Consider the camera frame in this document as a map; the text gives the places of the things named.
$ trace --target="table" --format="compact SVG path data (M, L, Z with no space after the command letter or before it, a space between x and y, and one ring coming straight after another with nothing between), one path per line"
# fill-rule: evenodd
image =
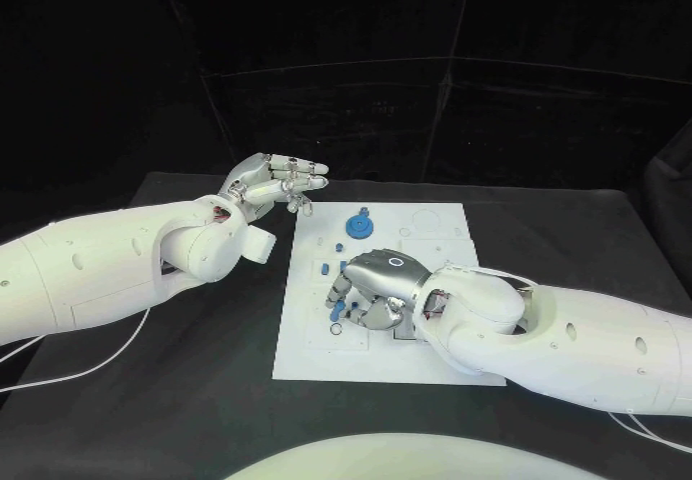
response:
M215 193L224 178L152 173L133 205ZM683 314L692 302L622 192L332 182L319 201L462 202L481 264ZM608 414L507 388L272 380L295 219L257 223L279 242L217 284L152 310L117 360L87 377L16 392L0 411L12 478L218 479L269 455L357 433L486 440L613 479L681 478L692 457L626 432ZM51 336L22 383L86 370L142 316ZM652 418L692 443L692 421Z

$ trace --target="white platform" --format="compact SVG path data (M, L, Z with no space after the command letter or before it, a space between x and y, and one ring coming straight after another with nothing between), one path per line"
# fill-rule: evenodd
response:
M347 220L362 207L375 230L370 238L355 240L347 234ZM345 247L341 253L338 243ZM378 248L407 253L430 270L448 260L476 266L462 204L316 202L313 216L298 216L273 378L504 386L498 375L458 372L426 342L399 340L394 331L370 331L342 321L341 335L332 334L325 300L341 262ZM352 301L367 305L358 292L350 294L350 305Z

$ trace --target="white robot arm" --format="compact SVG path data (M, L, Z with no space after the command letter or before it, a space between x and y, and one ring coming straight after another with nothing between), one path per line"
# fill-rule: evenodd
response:
M276 201L312 213L303 191L328 167L253 155L218 195L53 223L0 247L0 345L104 325L221 280L240 257L266 263L276 237L250 225Z
M358 256L328 304L354 286L370 310L341 316L371 329L413 321L417 336L472 375L497 373L534 392L615 413L692 416L692 320L599 293L407 255Z

